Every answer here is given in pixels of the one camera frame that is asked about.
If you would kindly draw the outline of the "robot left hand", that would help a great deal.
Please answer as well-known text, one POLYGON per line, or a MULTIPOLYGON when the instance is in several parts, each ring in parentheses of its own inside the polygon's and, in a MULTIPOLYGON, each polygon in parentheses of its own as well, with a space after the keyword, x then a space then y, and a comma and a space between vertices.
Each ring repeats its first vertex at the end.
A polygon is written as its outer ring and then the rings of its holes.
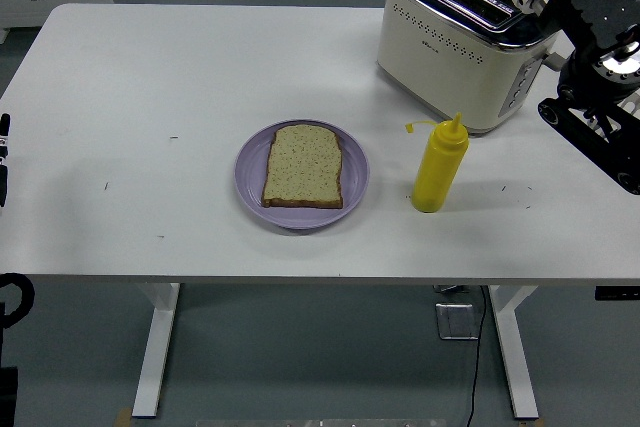
POLYGON ((0 132, 0 136, 1 136, 0 205, 1 207, 5 206, 7 193, 8 193, 8 167, 6 165, 6 158, 8 157, 8 154, 9 154, 8 137, 10 132, 10 125, 11 125, 11 116, 8 113, 3 113, 1 115, 1 132, 0 132))

